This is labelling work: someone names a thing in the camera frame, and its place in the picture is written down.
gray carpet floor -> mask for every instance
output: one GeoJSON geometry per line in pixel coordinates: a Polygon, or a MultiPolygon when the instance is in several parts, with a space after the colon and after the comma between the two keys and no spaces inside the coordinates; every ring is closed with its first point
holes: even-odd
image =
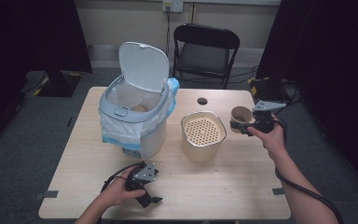
{"type": "MultiPolygon", "coordinates": [[[[252,68],[233,69],[227,88],[249,90],[245,80],[252,73],[252,68]]],[[[40,218],[38,210],[42,201],[35,195],[48,189],[88,90],[107,86],[119,75],[119,69],[95,68],[93,74],[83,75],[71,98],[37,97],[32,91],[26,92],[21,110],[0,133],[0,223],[74,222],[40,218]]],[[[33,87],[42,76],[43,72],[27,74],[29,83],[24,90],[33,87]]],[[[179,79],[181,88],[221,89],[217,80],[186,78],[193,79],[179,79]]],[[[295,93],[293,87],[288,87],[287,91],[295,93]]],[[[311,109],[300,101],[285,108],[279,117],[287,123],[287,149],[300,170],[338,208],[345,223],[358,224],[358,175],[339,149],[324,139],[324,131],[311,109]]],[[[295,222],[289,218],[241,220],[241,223],[295,222]]]]}

black chair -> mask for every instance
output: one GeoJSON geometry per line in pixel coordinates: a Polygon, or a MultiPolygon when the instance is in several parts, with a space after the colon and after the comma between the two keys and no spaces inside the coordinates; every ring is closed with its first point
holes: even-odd
{"type": "Polygon", "coordinates": [[[175,72],[189,73],[204,77],[221,78],[227,88],[232,64],[240,47],[240,39],[233,32],[211,26],[187,23],[173,32],[175,72]],[[184,43],[179,50],[179,42],[184,43]]]}

light wood tabletop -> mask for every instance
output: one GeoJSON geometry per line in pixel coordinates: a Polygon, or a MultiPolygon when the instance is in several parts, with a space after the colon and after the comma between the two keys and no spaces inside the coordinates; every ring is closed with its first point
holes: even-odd
{"type": "MultiPolygon", "coordinates": [[[[103,143],[98,112],[105,87],[89,90],[45,198],[42,218],[78,218],[99,194],[103,182],[121,168],[142,161],[103,143]]],[[[176,108],[167,119],[167,132],[159,152],[146,162],[155,163],[156,181],[145,185],[160,203],[143,208],[136,200],[109,208],[103,218],[115,220],[222,220],[287,219],[291,212],[274,174],[274,163],[256,137],[234,133],[229,128],[230,111],[237,105],[253,108],[248,91],[179,89],[176,108]],[[199,105],[200,98],[208,100],[199,105]],[[182,118],[190,113],[212,111],[223,122],[227,137],[216,156],[203,164],[185,157],[182,148],[182,118]]]]}

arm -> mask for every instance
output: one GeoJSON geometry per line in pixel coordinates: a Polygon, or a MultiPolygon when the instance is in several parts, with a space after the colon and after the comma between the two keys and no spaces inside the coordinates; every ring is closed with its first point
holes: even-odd
{"type": "Polygon", "coordinates": [[[117,177],[100,195],[98,195],[94,201],[87,207],[84,213],[79,217],[75,224],[82,223],[97,223],[103,213],[111,206],[124,203],[127,199],[133,199],[141,197],[145,194],[144,189],[136,189],[132,191],[126,191],[125,184],[128,175],[132,167],[126,170],[121,177],[117,177]]]}
{"type": "MultiPolygon", "coordinates": [[[[262,133],[253,127],[249,127],[248,132],[263,141],[269,157],[274,161],[283,177],[321,195],[308,179],[303,176],[287,153],[284,146],[283,129],[280,125],[275,124],[274,129],[270,133],[262,133]]],[[[282,186],[296,223],[338,223],[335,214],[323,203],[283,182],[282,186]]]]}

person's left hand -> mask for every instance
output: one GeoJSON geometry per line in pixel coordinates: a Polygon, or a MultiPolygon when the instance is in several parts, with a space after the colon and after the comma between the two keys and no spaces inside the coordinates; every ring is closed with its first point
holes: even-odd
{"type": "Polygon", "coordinates": [[[130,172],[136,167],[131,167],[124,171],[121,176],[116,177],[114,181],[96,198],[100,201],[105,208],[115,206],[128,199],[134,199],[145,195],[146,191],[144,189],[136,189],[127,191],[125,188],[126,180],[130,172]]]}

